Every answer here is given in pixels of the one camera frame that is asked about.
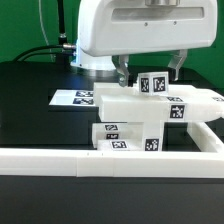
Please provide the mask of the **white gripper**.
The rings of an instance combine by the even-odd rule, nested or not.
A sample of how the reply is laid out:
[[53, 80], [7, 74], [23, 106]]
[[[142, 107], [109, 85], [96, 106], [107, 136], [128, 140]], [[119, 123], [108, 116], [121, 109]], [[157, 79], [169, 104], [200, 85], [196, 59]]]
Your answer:
[[173, 51], [168, 64], [179, 78], [188, 50], [212, 45], [217, 32], [217, 0], [81, 0], [80, 48], [91, 56], [112, 56], [119, 85], [128, 85], [130, 54]]

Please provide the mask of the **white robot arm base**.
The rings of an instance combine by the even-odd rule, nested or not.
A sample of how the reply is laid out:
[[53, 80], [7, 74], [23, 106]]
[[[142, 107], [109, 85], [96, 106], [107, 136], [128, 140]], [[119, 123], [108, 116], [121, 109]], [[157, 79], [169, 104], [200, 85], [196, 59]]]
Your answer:
[[112, 77], [116, 75], [116, 69], [111, 56], [93, 57], [86, 54], [76, 41], [76, 51], [70, 62], [72, 68], [82, 71], [85, 75], [93, 77]]

